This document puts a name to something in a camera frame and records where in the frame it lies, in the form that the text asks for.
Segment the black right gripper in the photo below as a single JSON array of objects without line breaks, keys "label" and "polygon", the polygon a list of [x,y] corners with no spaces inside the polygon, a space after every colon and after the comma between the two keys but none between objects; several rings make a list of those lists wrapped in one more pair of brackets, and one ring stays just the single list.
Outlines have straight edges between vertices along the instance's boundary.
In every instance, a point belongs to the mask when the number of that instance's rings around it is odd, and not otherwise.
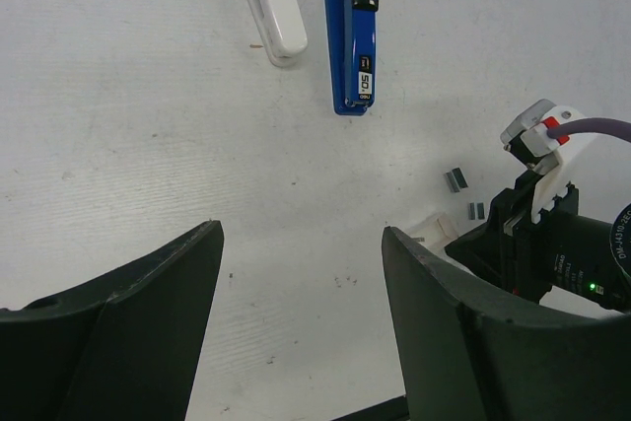
[{"label": "black right gripper", "polygon": [[534,303],[553,286],[580,292],[580,269],[554,249],[561,245],[560,233],[568,229],[559,220],[578,216],[579,190],[573,183],[563,186],[561,195],[552,199],[551,208],[534,224],[530,211],[539,182],[534,173],[523,173],[513,187],[492,199],[487,224],[445,247],[449,258],[478,278]]}]

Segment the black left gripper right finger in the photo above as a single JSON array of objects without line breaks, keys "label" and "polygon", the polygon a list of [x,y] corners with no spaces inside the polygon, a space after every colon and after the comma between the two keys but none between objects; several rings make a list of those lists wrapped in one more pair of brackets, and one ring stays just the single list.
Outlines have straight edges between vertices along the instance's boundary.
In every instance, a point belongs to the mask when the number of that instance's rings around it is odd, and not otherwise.
[{"label": "black left gripper right finger", "polygon": [[630,320],[556,311],[443,261],[395,227],[383,267],[414,420],[626,420]]}]

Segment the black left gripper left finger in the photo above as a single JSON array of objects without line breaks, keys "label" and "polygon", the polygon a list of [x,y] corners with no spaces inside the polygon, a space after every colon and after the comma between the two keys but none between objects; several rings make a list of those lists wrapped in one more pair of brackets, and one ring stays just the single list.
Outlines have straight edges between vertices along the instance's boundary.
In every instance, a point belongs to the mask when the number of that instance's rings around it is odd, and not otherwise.
[{"label": "black left gripper left finger", "polygon": [[185,418],[219,277],[206,221],[68,290],[1,312],[5,420]]}]

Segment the small staple strip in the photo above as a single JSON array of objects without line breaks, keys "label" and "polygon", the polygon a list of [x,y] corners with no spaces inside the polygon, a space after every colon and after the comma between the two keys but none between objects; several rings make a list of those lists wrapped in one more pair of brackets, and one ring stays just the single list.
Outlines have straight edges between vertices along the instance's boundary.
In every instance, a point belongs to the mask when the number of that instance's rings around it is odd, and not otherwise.
[{"label": "small staple strip", "polygon": [[485,220],[485,204],[483,202],[470,202],[467,205],[467,215],[469,220]]}]

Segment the staple box tray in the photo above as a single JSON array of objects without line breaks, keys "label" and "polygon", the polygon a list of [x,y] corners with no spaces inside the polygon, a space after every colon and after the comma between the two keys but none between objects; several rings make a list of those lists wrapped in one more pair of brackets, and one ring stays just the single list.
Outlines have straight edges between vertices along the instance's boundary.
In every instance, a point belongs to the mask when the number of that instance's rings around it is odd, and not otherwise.
[{"label": "staple box tray", "polygon": [[406,234],[430,251],[440,250],[459,237],[459,232],[450,216],[435,213],[410,227]]}]

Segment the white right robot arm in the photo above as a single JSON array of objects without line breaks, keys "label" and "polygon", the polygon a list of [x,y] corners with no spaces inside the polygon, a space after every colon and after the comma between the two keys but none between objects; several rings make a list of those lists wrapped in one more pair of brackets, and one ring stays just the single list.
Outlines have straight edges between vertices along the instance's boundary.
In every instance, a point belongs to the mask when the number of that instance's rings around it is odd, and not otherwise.
[{"label": "white right robot arm", "polygon": [[487,283],[539,303],[558,287],[606,310],[630,312],[630,282],[611,251],[611,226],[578,214],[579,190],[566,186],[534,224],[540,175],[526,171],[490,203],[488,219],[448,244],[448,257]]}]

